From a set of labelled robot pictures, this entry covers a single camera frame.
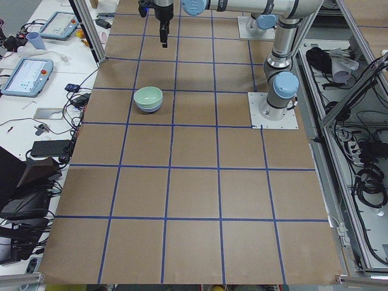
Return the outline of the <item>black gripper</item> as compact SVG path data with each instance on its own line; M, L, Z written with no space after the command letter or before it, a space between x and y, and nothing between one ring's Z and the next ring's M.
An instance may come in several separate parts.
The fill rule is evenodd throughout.
M173 18L173 0L154 0L155 17L159 20L159 39L163 48L168 47L169 21Z

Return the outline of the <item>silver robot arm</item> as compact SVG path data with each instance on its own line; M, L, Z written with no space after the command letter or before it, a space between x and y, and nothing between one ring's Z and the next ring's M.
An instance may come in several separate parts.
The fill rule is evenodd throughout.
M260 22L265 18L277 18L272 51L264 63L269 92L266 99L261 101L259 112L271 121L283 119L299 87L298 78L290 72L289 67L298 27L303 20L303 15L297 15L301 1L182 1L181 5L190 16L198 16L204 10L248 12L251 14L248 30L251 32L263 30Z

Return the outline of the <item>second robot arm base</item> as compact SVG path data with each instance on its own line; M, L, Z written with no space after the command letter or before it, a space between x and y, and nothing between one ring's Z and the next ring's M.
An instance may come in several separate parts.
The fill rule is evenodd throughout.
M277 15L252 13L246 24L246 29L252 34L262 33L268 29L274 28L277 22Z

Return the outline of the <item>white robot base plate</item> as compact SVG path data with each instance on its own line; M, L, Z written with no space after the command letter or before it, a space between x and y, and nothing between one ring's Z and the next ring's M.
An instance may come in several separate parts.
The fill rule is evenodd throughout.
M251 128L269 130L298 130L293 102L284 109L274 109L267 103L267 93L248 92Z

